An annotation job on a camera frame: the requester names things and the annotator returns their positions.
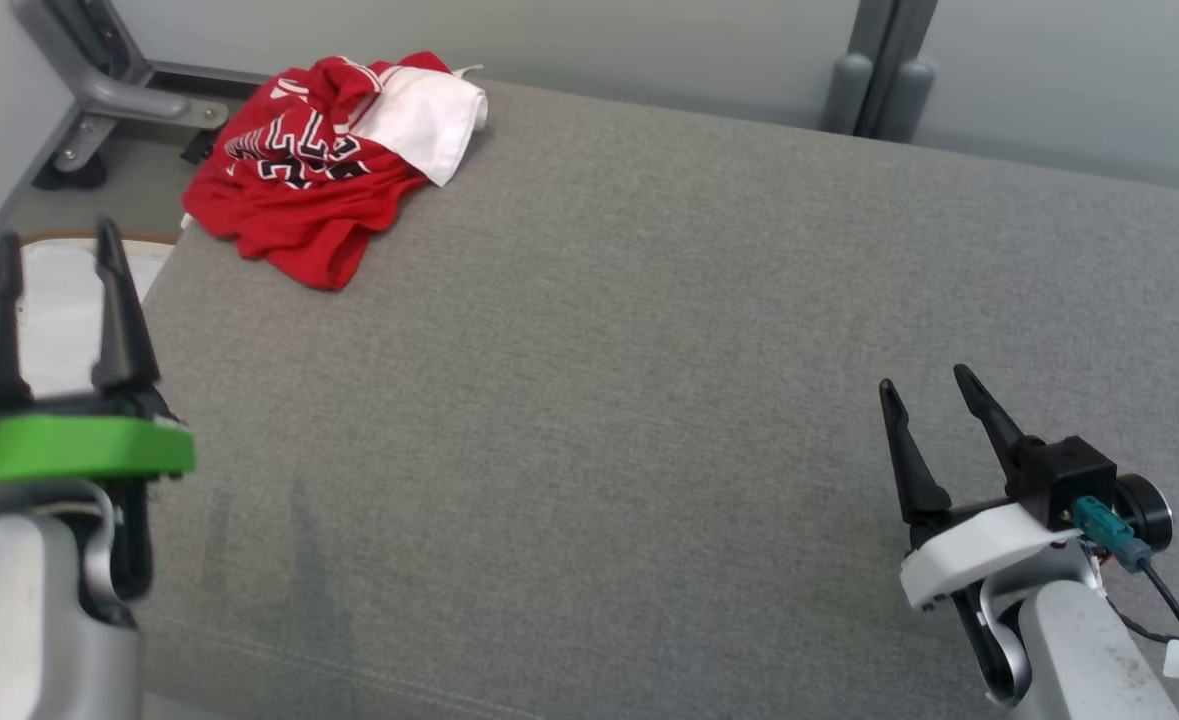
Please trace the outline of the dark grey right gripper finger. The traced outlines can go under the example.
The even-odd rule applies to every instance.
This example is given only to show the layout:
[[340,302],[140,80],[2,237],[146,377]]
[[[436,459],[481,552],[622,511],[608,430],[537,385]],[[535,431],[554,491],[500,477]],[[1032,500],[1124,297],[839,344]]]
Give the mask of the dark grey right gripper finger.
[[878,392],[901,518],[910,527],[926,527],[946,518],[953,507],[951,497],[933,477],[918,451],[900,392],[889,378],[880,382]]
[[1023,432],[968,365],[956,364],[953,374],[964,399],[964,407],[983,427],[1005,477],[1019,477],[1022,473],[1025,451],[1045,445],[1045,442],[1038,436]]

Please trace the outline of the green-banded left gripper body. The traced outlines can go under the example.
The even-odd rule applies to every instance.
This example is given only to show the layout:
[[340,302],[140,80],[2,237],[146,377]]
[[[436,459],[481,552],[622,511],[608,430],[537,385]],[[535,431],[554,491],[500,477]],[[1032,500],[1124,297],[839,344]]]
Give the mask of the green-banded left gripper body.
[[108,374],[95,366],[87,394],[0,404],[0,487],[90,480],[104,489],[114,528],[108,577],[124,601],[153,588],[149,485],[197,465],[192,432],[170,411],[159,379],[154,363]]

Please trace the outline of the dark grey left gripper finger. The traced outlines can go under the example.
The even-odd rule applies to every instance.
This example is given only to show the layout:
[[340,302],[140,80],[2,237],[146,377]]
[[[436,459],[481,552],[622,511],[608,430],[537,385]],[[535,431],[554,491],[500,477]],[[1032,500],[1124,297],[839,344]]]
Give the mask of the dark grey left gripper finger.
[[19,370],[17,305],[24,292],[21,242],[17,232],[0,237],[0,407],[32,407],[33,394]]
[[141,391],[160,379],[153,341],[129,267],[121,229],[108,217],[95,223],[95,275],[103,283],[103,331],[92,387],[104,394]]

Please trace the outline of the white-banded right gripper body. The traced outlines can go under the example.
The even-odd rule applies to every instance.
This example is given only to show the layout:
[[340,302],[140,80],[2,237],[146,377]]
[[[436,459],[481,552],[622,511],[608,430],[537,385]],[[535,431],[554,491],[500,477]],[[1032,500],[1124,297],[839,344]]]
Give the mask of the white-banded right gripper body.
[[921,612],[954,603],[987,696],[999,706],[1017,706],[1033,682],[1019,617],[1043,584],[1075,582],[1105,593],[1081,531],[1047,529],[1017,503],[993,506],[936,533],[913,527],[913,539],[921,544],[900,569],[905,601]]

